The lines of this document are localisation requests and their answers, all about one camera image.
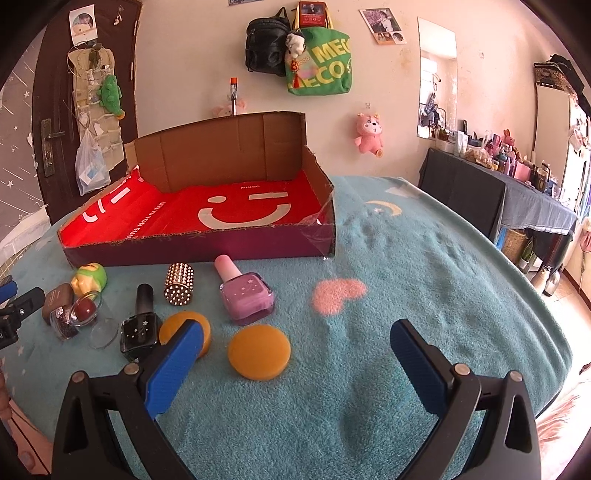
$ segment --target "plastic bag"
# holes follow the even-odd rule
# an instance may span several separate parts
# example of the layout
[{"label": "plastic bag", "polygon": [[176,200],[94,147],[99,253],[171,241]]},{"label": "plastic bag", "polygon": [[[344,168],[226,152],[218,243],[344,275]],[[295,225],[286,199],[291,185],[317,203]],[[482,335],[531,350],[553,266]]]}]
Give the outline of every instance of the plastic bag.
[{"label": "plastic bag", "polygon": [[111,183],[103,153],[88,129],[76,152],[76,176],[81,196]]}]

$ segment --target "mirror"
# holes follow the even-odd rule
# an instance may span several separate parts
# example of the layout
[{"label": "mirror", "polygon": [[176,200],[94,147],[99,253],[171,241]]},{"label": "mirror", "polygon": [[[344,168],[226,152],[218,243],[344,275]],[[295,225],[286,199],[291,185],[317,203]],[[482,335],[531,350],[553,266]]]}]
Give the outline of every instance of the mirror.
[{"label": "mirror", "polygon": [[421,93],[417,135],[434,139],[437,128],[456,129],[456,34],[419,18],[418,35],[421,43]]}]

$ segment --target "pink nail polish bottle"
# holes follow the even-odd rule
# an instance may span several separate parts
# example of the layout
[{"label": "pink nail polish bottle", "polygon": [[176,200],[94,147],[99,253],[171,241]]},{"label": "pink nail polish bottle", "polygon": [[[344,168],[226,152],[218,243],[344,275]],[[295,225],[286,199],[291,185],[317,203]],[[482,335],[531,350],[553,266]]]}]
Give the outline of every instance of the pink nail polish bottle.
[{"label": "pink nail polish bottle", "polygon": [[220,255],[213,264],[223,281],[223,304],[234,323],[250,325],[273,313],[275,294],[258,274],[242,274],[227,255]]}]

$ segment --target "black backpack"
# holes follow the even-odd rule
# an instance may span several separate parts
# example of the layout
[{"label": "black backpack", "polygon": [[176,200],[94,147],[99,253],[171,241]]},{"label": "black backpack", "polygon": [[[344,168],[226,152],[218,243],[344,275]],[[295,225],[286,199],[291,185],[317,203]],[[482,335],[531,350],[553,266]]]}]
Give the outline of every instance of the black backpack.
[{"label": "black backpack", "polygon": [[246,68],[249,72],[285,76],[285,39],[291,31],[285,7],[277,15],[257,18],[246,29]]}]

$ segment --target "bag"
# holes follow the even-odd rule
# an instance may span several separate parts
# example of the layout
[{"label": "bag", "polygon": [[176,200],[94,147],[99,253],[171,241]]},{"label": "bag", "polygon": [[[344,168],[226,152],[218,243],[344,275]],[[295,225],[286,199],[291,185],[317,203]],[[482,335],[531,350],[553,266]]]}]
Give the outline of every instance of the bag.
[{"label": "bag", "polygon": [[285,7],[270,18],[257,18],[246,29],[246,68],[249,72],[285,76],[285,38],[290,32]]},{"label": "bag", "polygon": [[[326,16],[328,28],[301,29],[306,40],[304,53],[295,60],[285,57],[287,89],[294,95],[337,95],[351,90],[349,36],[333,28],[328,8]],[[298,5],[295,30],[299,28],[299,17]]]},{"label": "bag", "polygon": [[579,103],[577,92],[570,84],[566,75],[560,70],[557,63],[546,61],[534,63],[535,82],[538,85],[549,86],[570,94],[576,103]]},{"label": "bag", "polygon": [[579,75],[574,69],[571,61],[558,54],[552,55],[549,61],[556,63],[560,67],[560,70],[564,73],[566,79],[572,85],[574,91],[579,97],[579,106],[583,109],[583,112],[585,112],[587,116],[591,117],[591,105],[583,93],[584,83],[579,78]]},{"label": "bag", "polygon": [[76,179],[80,196],[111,183],[103,153],[88,129],[76,152]]}]

